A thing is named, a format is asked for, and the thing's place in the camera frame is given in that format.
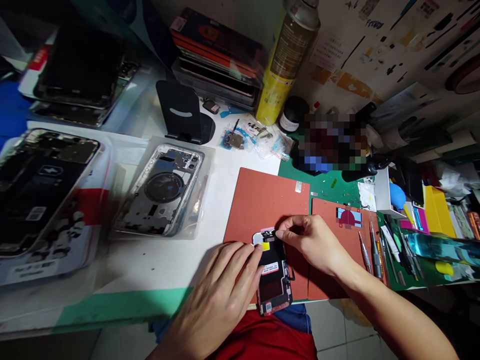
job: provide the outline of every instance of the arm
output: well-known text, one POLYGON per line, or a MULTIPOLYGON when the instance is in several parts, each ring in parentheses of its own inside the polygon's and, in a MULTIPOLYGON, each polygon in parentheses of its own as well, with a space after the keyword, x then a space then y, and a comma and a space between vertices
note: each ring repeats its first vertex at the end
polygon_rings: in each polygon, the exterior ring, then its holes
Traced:
POLYGON ((399 358, 458 359, 434 322, 358 265, 319 215, 291 216, 276 235, 334 277, 399 358), (302 235, 290 231, 294 226, 303 228, 302 235))
POLYGON ((244 317, 259 287, 262 246, 232 242, 217 248, 161 343, 146 360, 201 360, 244 317))

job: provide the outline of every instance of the red shirt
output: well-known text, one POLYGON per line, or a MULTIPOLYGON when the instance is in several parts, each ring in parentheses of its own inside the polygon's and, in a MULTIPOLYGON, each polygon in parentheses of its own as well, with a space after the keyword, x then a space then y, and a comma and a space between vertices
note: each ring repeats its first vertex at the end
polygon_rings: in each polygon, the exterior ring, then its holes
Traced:
POLYGON ((311 334, 285 325, 275 316, 261 317, 247 311, 209 360, 315 359, 317 349, 311 334))

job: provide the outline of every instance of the white box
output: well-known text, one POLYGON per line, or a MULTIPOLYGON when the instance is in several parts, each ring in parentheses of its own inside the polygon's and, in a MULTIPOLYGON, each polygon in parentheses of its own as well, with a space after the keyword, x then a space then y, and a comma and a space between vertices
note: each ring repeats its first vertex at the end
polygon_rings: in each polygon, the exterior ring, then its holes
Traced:
POLYGON ((375 175, 375 203, 378 212, 397 220, 407 220, 407 217, 395 211, 391 204, 389 167, 378 170, 375 175))

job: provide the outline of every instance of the phone with black screen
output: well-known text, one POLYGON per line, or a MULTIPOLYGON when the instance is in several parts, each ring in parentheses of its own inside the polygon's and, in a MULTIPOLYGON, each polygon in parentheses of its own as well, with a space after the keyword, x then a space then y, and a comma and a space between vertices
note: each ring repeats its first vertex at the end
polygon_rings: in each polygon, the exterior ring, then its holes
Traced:
POLYGON ((266 228, 252 237, 253 245, 261 244, 263 253, 259 265, 263 272, 256 292, 261 316, 269 316, 292 304, 291 281, 284 242, 275 236, 274 228, 266 228))

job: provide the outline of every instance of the spray can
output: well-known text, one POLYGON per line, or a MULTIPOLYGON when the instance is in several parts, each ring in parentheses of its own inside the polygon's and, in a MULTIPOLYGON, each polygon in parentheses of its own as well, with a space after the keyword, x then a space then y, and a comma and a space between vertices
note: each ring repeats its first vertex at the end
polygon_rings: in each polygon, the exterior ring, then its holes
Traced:
POLYGON ((284 1, 288 6, 273 55, 263 77, 255 117, 273 125, 293 87, 297 72, 320 28, 319 0, 284 1))

